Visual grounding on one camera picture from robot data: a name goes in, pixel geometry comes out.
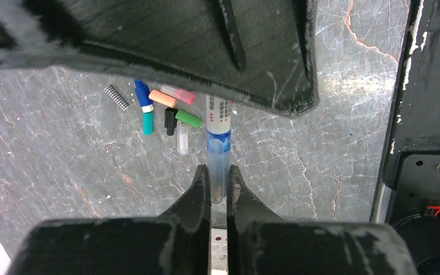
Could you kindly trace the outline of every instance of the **blue marker cap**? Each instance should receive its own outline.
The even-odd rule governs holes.
[[[149,87],[139,79],[134,79],[134,83],[136,84],[136,95],[139,100],[139,104],[143,109],[143,113],[149,113],[154,110],[152,106],[152,100],[149,99]]]
[[[143,132],[145,135],[150,135],[154,132],[154,113],[144,113],[143,115]]]

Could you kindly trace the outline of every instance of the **transparent tube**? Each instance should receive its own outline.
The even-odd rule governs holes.
[[[193,101],[195,100],[195,94],[188,92],[187,90],[183,90],[180,88],[168,86],[168,85],[162,85],[159,89],[161,92],[172,96],[178,100],[181,100],[182,102],[191,105],[193,104]]]
[[[190,126],[185,123],[178,122],[178,153],[182,156],[188,155],[188,131]]]
[[[210,140],[206,165],[210,174],[211,202],[221,203],[225,195],[226,179],[230,170],[230,151],[225,152],[221,140]]]

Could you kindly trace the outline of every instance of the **pink marker cap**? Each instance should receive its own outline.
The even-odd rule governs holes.
[[[188,92],[187,90],[183,90],[180,88],[175,88],[168,85],[162,85],[160,88],[161,92],[172,96],[182,102],[191,105],[193,101],[195,101],[195,94]]]

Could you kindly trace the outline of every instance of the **chipped paint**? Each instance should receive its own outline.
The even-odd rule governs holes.
[[[391,155],[394,154],[394,149],[395,149],[395,139],[392,139],[392,143],[390,144],[390,154]]]
[[[406,85],[409,83],[409,71],[411,70],[411,57],[406,60],[406,69],[404,70],[404,82],[402,83],[402,90],[406,90]]]
[[[427,32],[422,34],[422,43],[421,43],[421,52],[424,50],[424,46],[426,45]]]
[[[421,4],[418,7],[418,13],[416,16],[416,20],[414,21],[414,24],[410,27],[410,32],[412,34],[412,43],[411,43],[411,48],[409,49],[409,58],[407,58],[406,63],[405,63],[405,70],[404,70],[404,82],[403,82],[403,86],[402,86],[402,90],[405,91],[406,90],[406,85],[407,83],[409,83],[409,72],[411,70],[411,56],[413,55],[414,51],[419,48],[418,45],[416,45],[417,43],[417,36],[418,36],[418,31],[419,31],[419,23],[421,22],[421,16],[422,16],[422,9],[424,8],[424,0],[421,0]]]
[[[409,49],[409,55],[413,55],[414,51],[419,48],[417,43],[417,35],[419,31],[419,23],[421,22],[421,16],[422,16],[422,9],[424,8],[424,0],[421,0],[421,4],[418,7],[418,14],[416,16],[416,20],[414,21],[414,24],[411,26],[410,31],[412,34],[412,44],[411,48]]]

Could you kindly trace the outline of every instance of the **orange marker cap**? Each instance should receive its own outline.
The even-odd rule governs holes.
[[[157,103],[166,105],[170,108],[174,108],[174,106],[176,105],[176,99],[174,97],[159,92],[158,90],[152,90],[149,94],[149,99],[154,100]]]

